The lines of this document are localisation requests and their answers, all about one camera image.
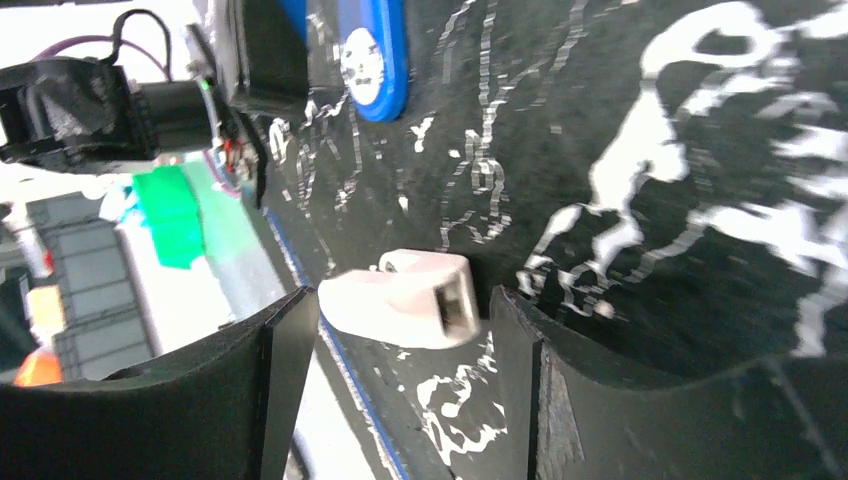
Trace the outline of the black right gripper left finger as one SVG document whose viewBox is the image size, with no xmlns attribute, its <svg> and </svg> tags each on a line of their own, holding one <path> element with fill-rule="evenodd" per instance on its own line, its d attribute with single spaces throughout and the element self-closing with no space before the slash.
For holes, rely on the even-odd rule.
<svg viewBox="0 0 848 480">
<path fill-rule="evenodd" d="M 318 335 L 302 287 L 99 380 L 1 388 L 5 479 L 280 479 Z"/>
</svg>

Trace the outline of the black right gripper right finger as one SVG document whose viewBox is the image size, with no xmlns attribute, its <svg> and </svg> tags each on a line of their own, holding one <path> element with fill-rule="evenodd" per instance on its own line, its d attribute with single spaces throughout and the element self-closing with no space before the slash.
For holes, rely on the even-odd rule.
<svg viewBox="0 0 848 480">
<path fill-rule="evenodd" d="M 505 479 L 843 479 L 847 360 L 765 356 L 694 380 L 490 299 Z"/>
</svg>

